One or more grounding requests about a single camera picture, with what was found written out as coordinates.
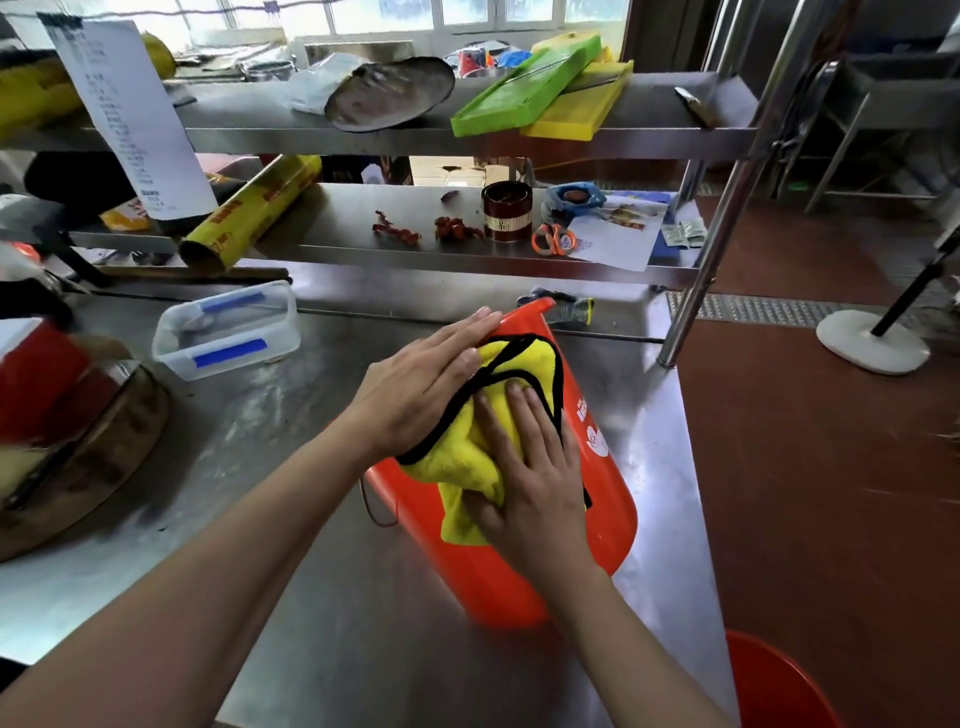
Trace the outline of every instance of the forearm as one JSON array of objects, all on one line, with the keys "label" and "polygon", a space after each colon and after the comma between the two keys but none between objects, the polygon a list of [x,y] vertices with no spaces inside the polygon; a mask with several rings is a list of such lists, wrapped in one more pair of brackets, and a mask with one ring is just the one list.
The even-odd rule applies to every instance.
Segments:
[{"label": "forearm", "polygon": [[0,695],[0,724],[209,721],[303,553],[370,465],[361,439],[334,423],[294,453]]},{"label": "forearm", "polygon": [[732,727],[599,568],[551,609],[618,728]]}]

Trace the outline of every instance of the hand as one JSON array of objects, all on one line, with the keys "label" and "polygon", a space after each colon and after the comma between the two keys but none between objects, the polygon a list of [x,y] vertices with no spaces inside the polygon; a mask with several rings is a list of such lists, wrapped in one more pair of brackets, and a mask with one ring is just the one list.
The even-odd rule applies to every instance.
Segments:
[{"label": "hand", "polygon": [[400,455],[430,434],[456,391],[480,369],[474,347],[502,318],[484,306],[370,365],[342,418],[370,442],[373,462]]},{"label": "hand", "polygon": [[477,395],[474,412],[503,473],[505,496],[502,509],[472,491],[464,492],[463,503],[487,541],[557,610],[571,590],[599,569],[587,545],[580,447],[566,415],[561,445],[540,398],[530,387],[521,389],[511,382],[507,400],[524,459],[487,398]]}]

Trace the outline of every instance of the black cloth trim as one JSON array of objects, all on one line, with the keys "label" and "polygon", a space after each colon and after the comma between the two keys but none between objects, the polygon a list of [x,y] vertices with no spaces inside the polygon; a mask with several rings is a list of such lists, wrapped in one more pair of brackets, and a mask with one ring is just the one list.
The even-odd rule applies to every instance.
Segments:
[{"label": "black cloth trim", "polygon": [[[523,379],[526,381],[537,393],[537,396],[540,398],[540,402],[543,404],[543,408],[550,416],[550,422],[552,422],[553,426],[557,428],[557,434],[560,434],[561,421],[564,415],[564,361],[560,357],[560,351],[557,349],[557,345],[545,336],[540,336],[535,333],[524,333],[515,336],[492,336],[487,340],[486,343],[489,344],[493,341],[506,341],[508,343],[507,346],[505,346],[497,354],[497,356],[490,361],[489,364],[481,367],[479,372],[473,375],[470,380],[464,384],[464,386],[457,390],[456,394],[454,394],[451,398],[450,404],[446,406],[440,421],[432,430],[430,430],[430,434],[428,434],[419,443],[404,452],[402,455],[398,455],[396,457],[397,463],[400,465],[409,466],[420,462],[424,457],[426,457],[426,453],[429,452],[440,441],[440,438],[453,423],[454,418],[456,418],[456,416],[460,413],[460,410],[463,409],[464,405],[467,404],[467,401],[473,397],[473,395],[475,395],[484,387],[490,386],[491,384],[495,384],[499,381],[504,381],[505,379]],[[494,370],[504,362],[510,361],[529,349],[535,341],[542,341],[548,344],[554,355],[554,406],[552,411],[546,401],[546,395],[543,392],[543,387],[540,385],[540,381],[535,376],[522,369],[509,369],[503,372],[494,372]]]}]

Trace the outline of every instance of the small jar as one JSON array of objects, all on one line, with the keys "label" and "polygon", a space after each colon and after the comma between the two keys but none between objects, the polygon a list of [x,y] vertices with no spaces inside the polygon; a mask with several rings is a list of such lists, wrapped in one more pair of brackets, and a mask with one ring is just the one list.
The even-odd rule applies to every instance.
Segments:
[{"label": "small jar", "polygon": [[490,240],[516,243],[530,239],[534,191],[524,182],[494,182],[483,188],[483,230]]}]

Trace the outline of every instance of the left hand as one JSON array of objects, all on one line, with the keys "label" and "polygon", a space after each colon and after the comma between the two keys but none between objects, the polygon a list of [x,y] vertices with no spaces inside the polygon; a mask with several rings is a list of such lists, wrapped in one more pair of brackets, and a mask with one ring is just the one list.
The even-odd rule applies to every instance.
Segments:
[{"label": "left hand", "polygon": [[370,442],[375,462],[406,452],[430,434],[456,391],[480,369],[474,347],[502,318],[484,306],[370,365],[342,418]]}]

